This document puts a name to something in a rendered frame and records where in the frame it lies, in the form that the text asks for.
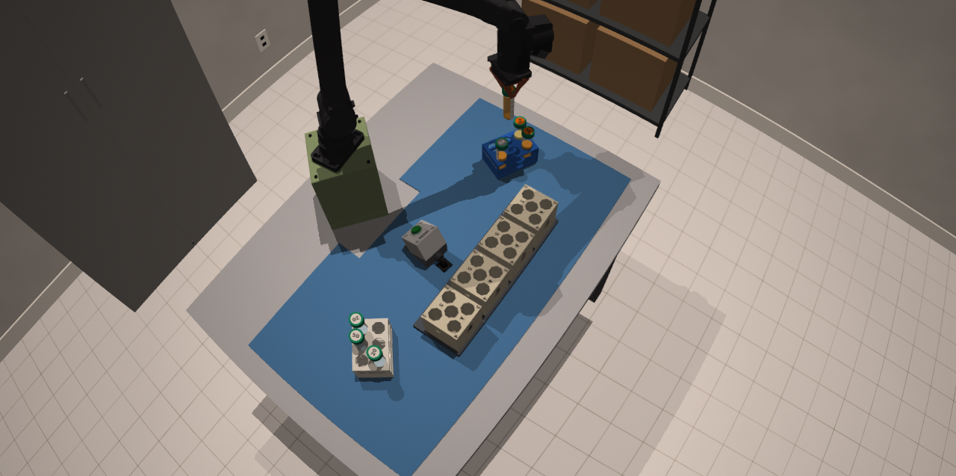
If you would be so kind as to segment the beige tube rack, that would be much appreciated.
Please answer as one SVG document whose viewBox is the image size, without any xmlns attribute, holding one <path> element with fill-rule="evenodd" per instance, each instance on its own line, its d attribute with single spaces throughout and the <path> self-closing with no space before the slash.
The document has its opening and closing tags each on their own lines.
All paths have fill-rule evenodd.
<svg viewBox="0 0 956 476">
<path fill-rule="evenodd" d="M 388 318 L 365 319 L 368 332 L 364 338 L 368 347 L 377 344 L 385 356 L 385 364 L 376 367 L 366 354 L 366 350 L 358 350 L 352 343 L 353 371 L 357 377 L 394 377 L 392 326 Z M 390 366 L 389 366 L 390 363 Z"/>
</svg>

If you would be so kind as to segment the beige block with holes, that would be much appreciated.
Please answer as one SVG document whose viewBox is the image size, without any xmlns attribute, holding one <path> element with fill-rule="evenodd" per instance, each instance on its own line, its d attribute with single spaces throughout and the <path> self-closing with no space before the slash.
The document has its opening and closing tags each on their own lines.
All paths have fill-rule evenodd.
<svg viewBox="0 0 956 476">
<path fill-rule="evenodd" d="M 426 332 L 459 351 L 482 322 L 482 307 L 445 285 L 421 320 Z"/>
<path fill-rule="evenodd" d="M 504 217 L 535 234 L 533 247 L 536 248 L 552 227 L 557 207 L 559 203 L 553 198 L 525 184 L 511 204 L 506 207 Z"/>
<path fill-rule="evenodd" d="M 478 244 L 478 251 L 506 266 L 512 281 L 521 271 L 535 245 L 535 234 L 500 216 Z"/>
<path fill-rule="evenodd" d="M 450 284 L 451 288 L 481 305 L 482 315 L 487 316 L 508 288 L 509 269 L 474 249 L 450 279 Z"/>
</svg>

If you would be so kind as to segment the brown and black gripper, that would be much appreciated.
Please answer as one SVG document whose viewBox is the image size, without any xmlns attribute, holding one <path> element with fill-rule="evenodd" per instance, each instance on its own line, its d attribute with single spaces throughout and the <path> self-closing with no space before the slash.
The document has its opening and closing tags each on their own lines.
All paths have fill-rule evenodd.
<svg viewBox="0 0 956 476">
<path fill-rule="evenodd" d="M 515 55 L 505 55 L 497 50 L 496 54 L 488 56 L 488 62 L 491 63 L 489 70 L 491 70 L 493 77 L 495 77 L 500 87 L 504 87 L 506 94 L 508 94 L 511 99 L 515 98 L 519 90 L 530 80 L 530 77 L 532 77 L 532 71 L 530 71 L 529 68 L 518 73 L 516 72 L 517 56 L 519 56 L 521 52 Z M 515 93 L 512 93 L 511 87 L 515 84 L 517 84 L 517 87 L 515 88 Z"/>
</svg>

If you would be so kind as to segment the blue bench mat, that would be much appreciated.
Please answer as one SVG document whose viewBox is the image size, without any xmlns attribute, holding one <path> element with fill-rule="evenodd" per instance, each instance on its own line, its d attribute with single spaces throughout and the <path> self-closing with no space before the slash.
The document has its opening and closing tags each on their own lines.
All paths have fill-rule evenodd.
<svg viewBox="0 0 956 476">
<path fill-rule="evenodd" d="M 538 161 L 496 179 L 482 143 L 515 130 L 478 98 L 400 180 L 420 193 L 361 256 L 338 244 L 249 346 L 309 404 L 400 476 L 411 476 L 496 373 L 631 179 L 538 126 Z M 413 327 L 524 185 L 559 203 L 556 224 L 461 356 Z M 421 220 L 447 242 L 441 271 L 402 235 Z M 357 377 L 349 316 L 388 318 L 394 377 Z"/>
</svg>

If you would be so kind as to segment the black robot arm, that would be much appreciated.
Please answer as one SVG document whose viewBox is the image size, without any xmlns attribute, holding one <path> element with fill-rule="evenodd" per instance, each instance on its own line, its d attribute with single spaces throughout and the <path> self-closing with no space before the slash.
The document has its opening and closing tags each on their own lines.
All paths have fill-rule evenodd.
<svg viewBox="0 0 956 476">
<path fill-rule="evenodd" d="M 517 56 L 517 73 L 530 68 L 530 56 L 546 58 L 552 52 L 552 22 L 546 14 L 527 16 L 516 0 L 423 1 L 458 10 L 496 26 L 497 49 L 501 53 L 515 55 L 522 50 Z M 320 93 L 317 95 L 320 146 L 313 150 L 311 158 L 332 172 L 339 172 L 364 137 L 363 132 L 356 131 L 359 116 L 345 85 L 338 0 L 308 0 L 308 15 L 320 79 Z"/>
</svg>

